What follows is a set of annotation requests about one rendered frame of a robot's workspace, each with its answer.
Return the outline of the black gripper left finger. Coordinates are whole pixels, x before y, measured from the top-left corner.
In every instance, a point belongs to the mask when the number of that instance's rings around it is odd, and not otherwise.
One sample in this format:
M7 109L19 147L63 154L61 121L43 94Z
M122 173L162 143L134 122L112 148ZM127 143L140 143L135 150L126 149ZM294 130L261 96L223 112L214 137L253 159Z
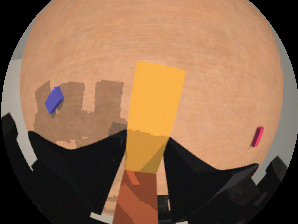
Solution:
M28 131L28 139L37 159L71 183L92 212L101 216L126 152L128 129L76 149L60 147L35 131Z

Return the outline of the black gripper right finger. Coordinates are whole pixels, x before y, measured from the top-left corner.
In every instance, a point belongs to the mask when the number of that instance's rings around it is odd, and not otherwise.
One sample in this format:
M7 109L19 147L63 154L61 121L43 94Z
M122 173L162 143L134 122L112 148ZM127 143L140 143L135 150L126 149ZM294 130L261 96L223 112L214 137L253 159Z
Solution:
M166 141L164 163L172 224L188 221L186 217L204 208L223 190L253 177L259 167L253 163L223 171L213 168L173 137Z

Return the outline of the pink rectangular block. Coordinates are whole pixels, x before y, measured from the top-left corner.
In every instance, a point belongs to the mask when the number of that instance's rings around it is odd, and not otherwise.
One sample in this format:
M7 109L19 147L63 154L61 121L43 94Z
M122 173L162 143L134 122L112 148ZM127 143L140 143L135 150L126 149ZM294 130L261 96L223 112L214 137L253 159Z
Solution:
M257 147L258 143L259 143L259 140L261 140L261 137L263 135L263 129L265 128L262 128L262 127L258 127L257 129L257 133L255 133L255 137L254 137L254 140L253 140L253 143L251 143L251 147Z

